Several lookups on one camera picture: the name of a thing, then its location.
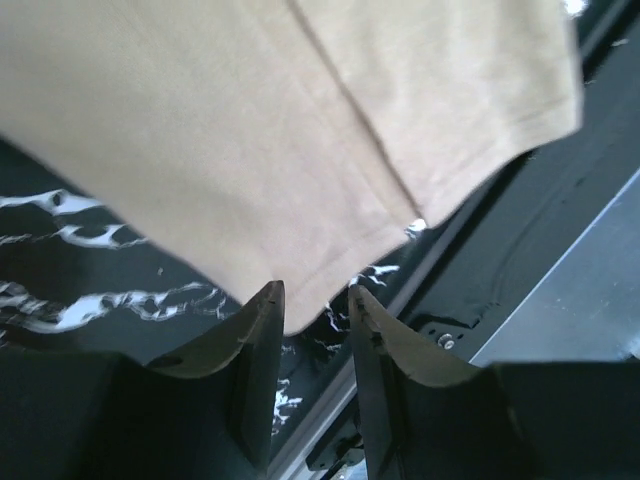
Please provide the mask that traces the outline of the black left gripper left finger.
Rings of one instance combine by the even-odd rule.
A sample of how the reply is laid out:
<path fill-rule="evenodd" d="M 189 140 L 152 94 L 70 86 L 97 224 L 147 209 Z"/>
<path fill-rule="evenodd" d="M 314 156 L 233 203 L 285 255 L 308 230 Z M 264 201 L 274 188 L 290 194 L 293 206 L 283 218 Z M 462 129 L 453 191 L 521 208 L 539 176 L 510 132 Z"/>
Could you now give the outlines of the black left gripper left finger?
<path fill-rule="evenodd" d="M 261 479 L 285 287 L 147 364 L 119 353 L 1 354 L 5 479 Z"/>

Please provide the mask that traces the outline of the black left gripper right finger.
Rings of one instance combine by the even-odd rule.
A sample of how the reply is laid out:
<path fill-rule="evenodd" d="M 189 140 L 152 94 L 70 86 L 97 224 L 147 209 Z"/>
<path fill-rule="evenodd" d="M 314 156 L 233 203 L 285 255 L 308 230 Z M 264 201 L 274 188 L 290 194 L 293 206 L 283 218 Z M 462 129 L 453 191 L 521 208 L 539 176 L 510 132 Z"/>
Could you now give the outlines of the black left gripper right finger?
<path fill-rule="evenodd" d="M 358 285 L 349 318 L 370 478 L 638 477 L 637 364 L 476 367 Z"/>

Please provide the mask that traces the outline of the beige t shirt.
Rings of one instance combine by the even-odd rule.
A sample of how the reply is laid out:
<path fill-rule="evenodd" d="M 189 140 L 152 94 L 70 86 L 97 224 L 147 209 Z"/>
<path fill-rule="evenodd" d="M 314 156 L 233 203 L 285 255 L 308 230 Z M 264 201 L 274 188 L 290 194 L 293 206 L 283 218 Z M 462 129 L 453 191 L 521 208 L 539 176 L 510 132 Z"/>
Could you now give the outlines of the beige t shirt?
<path fill-rule="evenodd" d="M 1 5 L 2 135 L 289 335 L 582 97 L 560 1 Z"/>

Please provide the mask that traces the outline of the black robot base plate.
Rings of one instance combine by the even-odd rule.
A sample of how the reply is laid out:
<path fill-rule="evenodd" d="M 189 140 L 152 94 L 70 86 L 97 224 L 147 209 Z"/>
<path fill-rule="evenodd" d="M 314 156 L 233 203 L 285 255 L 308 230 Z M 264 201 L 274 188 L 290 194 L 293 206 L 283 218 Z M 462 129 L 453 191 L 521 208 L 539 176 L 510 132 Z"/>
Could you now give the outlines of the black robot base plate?
<path fill-rule="evenodd" d="M 575 1 L 584 116 L 575 134 L 526 152 L 442 226 L 356 282 L 429 338 L 470 358 L 639 167 L 639 5 Z"/>

